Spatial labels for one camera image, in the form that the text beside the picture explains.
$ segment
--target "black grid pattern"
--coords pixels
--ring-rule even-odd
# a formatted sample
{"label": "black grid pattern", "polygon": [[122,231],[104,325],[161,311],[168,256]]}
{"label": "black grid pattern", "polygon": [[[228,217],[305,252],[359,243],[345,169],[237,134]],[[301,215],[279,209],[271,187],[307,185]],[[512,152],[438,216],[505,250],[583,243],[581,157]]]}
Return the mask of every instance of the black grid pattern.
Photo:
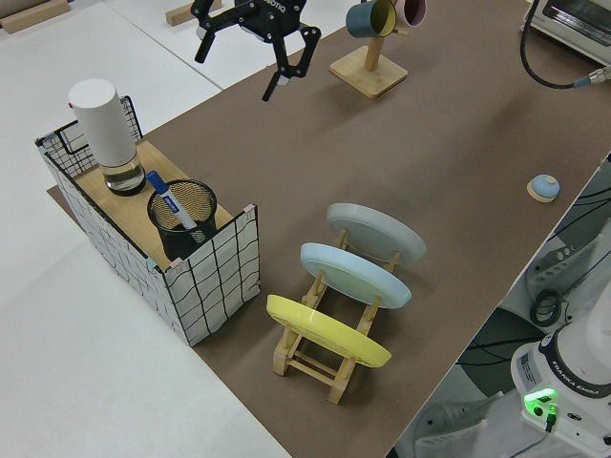
{"label": "black grid pattern", "polygon": [[167,287],[190,344],[217,331],[259,293],[257,208],[245,210],[166,273]]}
{"label": "black grid pattern", "polygon": [[[134,139],[141,138],[129,97],[121,99]],[[259,294],[257,207],[249,205],[187,260],[161,272],[74,181],[96,166],[75,121],[37,139],[80,226],[115,272],[189,345],[217,331]]]}

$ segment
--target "white table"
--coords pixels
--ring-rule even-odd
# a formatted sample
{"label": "white table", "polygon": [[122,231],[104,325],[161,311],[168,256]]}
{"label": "white table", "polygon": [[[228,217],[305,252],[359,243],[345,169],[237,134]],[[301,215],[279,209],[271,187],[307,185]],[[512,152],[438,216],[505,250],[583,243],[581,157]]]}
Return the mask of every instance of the white table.
{"label": "white table", "polygon": [[[189,3],[185,0],[105,0],[117,13],[132,22],[161,46],[203,74],[222,89],[241,81],[269,65],[276,65],[270,44],[265,44],[239,27],[229,27],[217,33],[210,53],[203,64],[194,60],[200,45],[196,35],[198,21],[193,19],[172,27],[165,22],[165,12]],[[301,15],[302,22],[318,27],[323,36],[346,24],[346,13],[355,0],[308,0]],[[231,0],[223,0],[218,11],[232,8]],[[301,35],[292,33],[285,39],[289,54],[304,46]]]}
{"label": "white table", "polygon": [[219,89],[108,5],[0,30],[0,443],[10,457],[285,457],[201,359],[47,195],[33,141],[107,78],[144,132]]}

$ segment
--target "green light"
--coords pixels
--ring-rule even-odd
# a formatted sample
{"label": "green light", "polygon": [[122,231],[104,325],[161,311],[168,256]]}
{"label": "green light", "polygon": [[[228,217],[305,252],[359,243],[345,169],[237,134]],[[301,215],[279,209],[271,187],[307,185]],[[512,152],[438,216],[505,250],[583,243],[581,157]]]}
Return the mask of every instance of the green light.
{"label": "green light", "polygon": [[537,402],[548,402],[556,397],[556,391],[552,388],[543,388],[534,393],[529,393],[524,396],[524,405],[531,413],[534,413]]}

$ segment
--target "pink mug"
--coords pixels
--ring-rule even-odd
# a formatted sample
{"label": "pink mug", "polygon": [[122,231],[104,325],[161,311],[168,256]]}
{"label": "pink mug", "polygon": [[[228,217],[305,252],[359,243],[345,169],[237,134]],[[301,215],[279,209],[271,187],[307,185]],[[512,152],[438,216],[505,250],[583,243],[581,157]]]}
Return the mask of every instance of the pink mug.
{"label": "pink mug", "polygon": [[426,0],[397,0],[397,26],[416,27],[423,21],[427,12]]}

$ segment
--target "pen holder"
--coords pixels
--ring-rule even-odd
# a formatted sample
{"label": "pen holder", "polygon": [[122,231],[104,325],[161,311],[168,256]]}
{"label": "pen holder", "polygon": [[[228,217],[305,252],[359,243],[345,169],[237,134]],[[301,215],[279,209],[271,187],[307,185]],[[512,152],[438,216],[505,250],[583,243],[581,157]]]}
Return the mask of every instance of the pen holder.
{"label": "pen holder", "polygon": [[147,213],[158,229],[163,252],[168,260],[186,260],[216,234],[214,216],[217,198],[208,186],[193,179],[176,179],[167,184],[174,197],[195,221],[196,227],[185,229],[157,192],[149,198]]}

